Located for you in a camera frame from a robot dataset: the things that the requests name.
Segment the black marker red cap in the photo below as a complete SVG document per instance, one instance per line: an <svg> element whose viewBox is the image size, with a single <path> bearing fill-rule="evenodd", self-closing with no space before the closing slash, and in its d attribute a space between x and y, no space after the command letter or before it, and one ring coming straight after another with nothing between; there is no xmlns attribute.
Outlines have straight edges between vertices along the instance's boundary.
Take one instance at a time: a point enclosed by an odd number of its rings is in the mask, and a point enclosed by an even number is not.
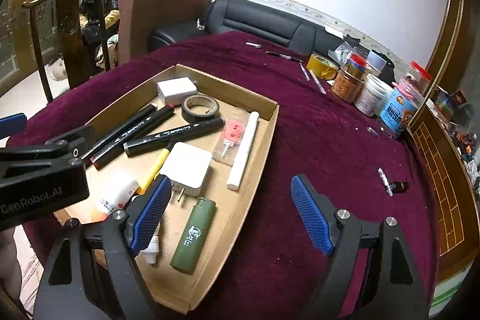
<svg viewBox="0 0 480 320"><path fill-rule="evenodd" d="M174 109L173 105L166 105L139 120L136 124L129 126L126 131L122 132L117 138L91 157L90 162L98 171L103 169L103 167L124 152L124 143L140 136L145 136L156 129L174 115Z"/></svg>

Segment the white orange glue bottle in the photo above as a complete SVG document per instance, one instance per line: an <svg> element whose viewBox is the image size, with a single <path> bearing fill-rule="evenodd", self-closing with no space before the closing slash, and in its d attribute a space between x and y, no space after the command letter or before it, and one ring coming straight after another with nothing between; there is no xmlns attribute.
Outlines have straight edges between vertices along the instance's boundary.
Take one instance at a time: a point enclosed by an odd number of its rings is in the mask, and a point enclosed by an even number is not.
<svg viewBox="0 0 480 320"><path fill-rule="evenodd" d="M94 198L94 206L90 210L92 222L103 221L109 215L117 210L124 210L129 202L138 196L137 190L140 188L137 180L131 175L124 175L120 179L114 180L114 187L107 190L102 195ZM154 265L160 253L160 226L157 224L154 234L151 237L149 245L140 251L144 261L149 265Z"/></svg>

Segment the green lighter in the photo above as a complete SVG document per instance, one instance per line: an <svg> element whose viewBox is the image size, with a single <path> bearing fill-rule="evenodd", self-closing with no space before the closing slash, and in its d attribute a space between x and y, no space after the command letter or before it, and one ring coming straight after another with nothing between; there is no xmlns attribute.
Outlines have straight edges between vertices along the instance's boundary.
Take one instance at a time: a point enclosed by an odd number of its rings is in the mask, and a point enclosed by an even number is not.
<svg viewBox="0 0 480 320"><path fill-rule="evenodd" d="M184 274L193 274L212 225L216 202L199 197L172 256L170 266Z"/></svg>

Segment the yellow utility knife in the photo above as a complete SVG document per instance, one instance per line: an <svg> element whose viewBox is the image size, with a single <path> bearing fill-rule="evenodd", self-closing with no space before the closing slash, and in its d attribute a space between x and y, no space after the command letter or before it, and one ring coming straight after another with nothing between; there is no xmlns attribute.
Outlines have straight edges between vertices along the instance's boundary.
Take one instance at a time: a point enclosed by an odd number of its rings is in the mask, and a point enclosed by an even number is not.
<svg viewBox="0 0 480 320"><path fill-rule="evenodd" d="M170 142L170 143L167 144L167 146L165 148L163 148L160 151L160 155L157 157L157 159L154 162L153 167L150 169L148 177L146 177L143 180L142 184L137 189L137 191L136 191L137 194L142 195L149 188L151 183L157 177L158 173L160 173L160 169L162 168L165 161L167 160L168 155L172 151L174 144L175 144L174 142Z"/></svg>

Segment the small white charger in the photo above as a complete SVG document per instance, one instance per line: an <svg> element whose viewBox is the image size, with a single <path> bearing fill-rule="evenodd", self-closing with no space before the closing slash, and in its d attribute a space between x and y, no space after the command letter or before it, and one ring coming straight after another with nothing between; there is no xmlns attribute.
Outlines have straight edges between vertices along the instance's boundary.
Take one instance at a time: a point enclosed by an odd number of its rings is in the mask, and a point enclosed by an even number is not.
<svg viewBox="0 0 480 320"><path fill-rule="evenodd" d="M177 142L160 169L160 174L170 179L174 192L182 196L198 197L207 178L211 161L211 152Z"/></svg>

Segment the large white charger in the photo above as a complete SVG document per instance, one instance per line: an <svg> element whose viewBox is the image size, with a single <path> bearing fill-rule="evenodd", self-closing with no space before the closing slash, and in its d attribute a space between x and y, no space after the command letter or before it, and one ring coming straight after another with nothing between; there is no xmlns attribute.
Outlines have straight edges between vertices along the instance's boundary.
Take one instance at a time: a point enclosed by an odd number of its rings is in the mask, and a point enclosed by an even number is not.
<svg viewBox="0 0 480 320"><path fill-rule="evenodd" d="M165 106L179 106L187 97L197 93L197 86L189 77L162 80L156 86L158 97Z"/></svg>

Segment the white marker pen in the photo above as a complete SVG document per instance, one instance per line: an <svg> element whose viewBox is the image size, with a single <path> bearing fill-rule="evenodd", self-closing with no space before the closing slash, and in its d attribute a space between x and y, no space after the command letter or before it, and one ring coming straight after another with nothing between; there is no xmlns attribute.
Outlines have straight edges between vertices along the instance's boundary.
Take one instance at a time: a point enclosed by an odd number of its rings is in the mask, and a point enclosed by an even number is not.
<svg viewBox="0 0 480 320"><path fill-rule="evenodd" d="M233 161L229 178L227 179L227 189L237 191L242 181L242 176L247 165L247 159L250 154L251 146L256 134L260 114L257 111L250 113L243 138L241 139L237 155Z"/></svg>

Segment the black tape roll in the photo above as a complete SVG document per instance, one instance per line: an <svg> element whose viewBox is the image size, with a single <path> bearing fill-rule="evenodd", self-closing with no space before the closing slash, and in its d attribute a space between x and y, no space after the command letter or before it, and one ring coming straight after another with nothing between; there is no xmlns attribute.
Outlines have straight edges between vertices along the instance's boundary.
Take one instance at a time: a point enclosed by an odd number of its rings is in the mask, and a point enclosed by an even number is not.
<svg viewBox="0 0 480 320"><path fill-rule="evenodd" d="M214 119L220 114L218 101L203 94L188 96L182 101L181 105L181 116L189 124Z"/></svg>

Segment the clear case red item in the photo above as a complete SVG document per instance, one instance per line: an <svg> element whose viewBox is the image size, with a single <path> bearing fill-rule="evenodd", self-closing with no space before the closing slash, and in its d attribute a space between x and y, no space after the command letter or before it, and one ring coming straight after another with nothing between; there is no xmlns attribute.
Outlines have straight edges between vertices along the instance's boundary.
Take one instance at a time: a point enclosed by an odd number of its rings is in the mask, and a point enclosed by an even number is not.
<svg viewBox="0 0 480 320"><path fill-rule="evenodd" d="M233 165L248 118L249 113L247 111L237 108L225 119L224 127L212 153L212 158L216 162L228 166Z"/></svg>

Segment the black marker grey cap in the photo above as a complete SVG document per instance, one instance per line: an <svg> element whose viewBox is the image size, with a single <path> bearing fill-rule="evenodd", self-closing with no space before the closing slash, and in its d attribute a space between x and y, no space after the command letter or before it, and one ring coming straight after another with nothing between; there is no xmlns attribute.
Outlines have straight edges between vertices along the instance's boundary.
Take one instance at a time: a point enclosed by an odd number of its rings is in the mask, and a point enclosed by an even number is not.
<svg viewBox="0 0 480 320"><path fill-rule="evenodd" d="M152 135L124 143L124 151L128 157L165 148L169 143L192 140L216 132L224 127L225 121L221 117L168 129Z"/></svg>

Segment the black marker white cap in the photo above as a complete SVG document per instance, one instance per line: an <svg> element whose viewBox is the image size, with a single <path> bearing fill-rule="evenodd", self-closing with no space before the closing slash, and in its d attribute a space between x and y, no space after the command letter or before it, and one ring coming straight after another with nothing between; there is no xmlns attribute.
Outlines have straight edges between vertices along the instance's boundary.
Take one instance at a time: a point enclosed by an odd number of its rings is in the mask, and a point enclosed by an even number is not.
<svg viewBox="0 0 480 320"><path fill-rule="evenodd" d="M85 166L88 167L91 165L90 159L94 157L96 153L101 151L105 146L114 141L116 138L121 136L124 132L130 129L132 126L138 124L146 116L154 113L157 110L156 104L149 104L143 109L139 110L135 115L130 116L118 127L114 128L108 132L103 138L99 139L85 154L82 155L81 159L85 163Z"/></svg>

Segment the brown paper canister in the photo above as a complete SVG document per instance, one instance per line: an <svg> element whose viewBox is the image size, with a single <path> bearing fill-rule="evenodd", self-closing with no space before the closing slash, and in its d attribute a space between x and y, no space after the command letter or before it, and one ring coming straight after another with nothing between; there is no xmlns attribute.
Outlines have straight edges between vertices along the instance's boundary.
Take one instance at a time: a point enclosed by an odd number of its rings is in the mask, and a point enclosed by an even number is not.
<svg viewBox="0 0 480 320"><path fill-rule="evenodd" d="M360 90L364 87L364 82L357 79L343 69L340 69L334 79L331 92L343 101L352 104Z"/></svg>

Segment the thin silver pen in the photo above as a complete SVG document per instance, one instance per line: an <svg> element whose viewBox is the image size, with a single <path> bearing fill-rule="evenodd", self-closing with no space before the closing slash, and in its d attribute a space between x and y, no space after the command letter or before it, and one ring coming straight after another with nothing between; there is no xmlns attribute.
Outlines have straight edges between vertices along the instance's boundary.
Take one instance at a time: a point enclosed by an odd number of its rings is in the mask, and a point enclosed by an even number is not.
<svg viewBox="0 0 480 320"><path fill-rule="evenodd" d="M304 67L303 63L302 62L299 62L299 67L301 69L301 72L303 73L304 75L304 78L306 79L307 82L309 82L311 80L310 76L308 75L307 71L306 71L306 68Z"/></svg>

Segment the small silver clip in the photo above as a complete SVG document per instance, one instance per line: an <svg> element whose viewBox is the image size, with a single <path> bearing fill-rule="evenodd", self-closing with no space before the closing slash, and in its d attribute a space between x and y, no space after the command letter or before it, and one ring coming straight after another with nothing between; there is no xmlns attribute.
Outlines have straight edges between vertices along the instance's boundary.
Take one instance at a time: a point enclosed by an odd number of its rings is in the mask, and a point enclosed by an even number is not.
<svg viewBox="0 0 480 320"><path fill-rule="evenodd" d="M256 44L256 43L252 43L252 42L246 42L245 44L247 46L252 47L252 48L261 49L261 44Z"/></svg>

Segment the black leather sofa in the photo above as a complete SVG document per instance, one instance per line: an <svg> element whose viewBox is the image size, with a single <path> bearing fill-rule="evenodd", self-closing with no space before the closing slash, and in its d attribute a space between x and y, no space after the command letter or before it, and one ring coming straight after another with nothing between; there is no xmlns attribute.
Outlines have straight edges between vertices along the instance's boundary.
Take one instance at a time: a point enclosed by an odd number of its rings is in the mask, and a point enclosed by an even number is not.
<svg viewBox="0 0 480 320"><path fill-rule="evenodd" d="M344 40L318 24L296 15L247 0L215 0L196 20L154 28L148 38L150 52L205 35L245 32L298 54L326 56Z"/></svg>

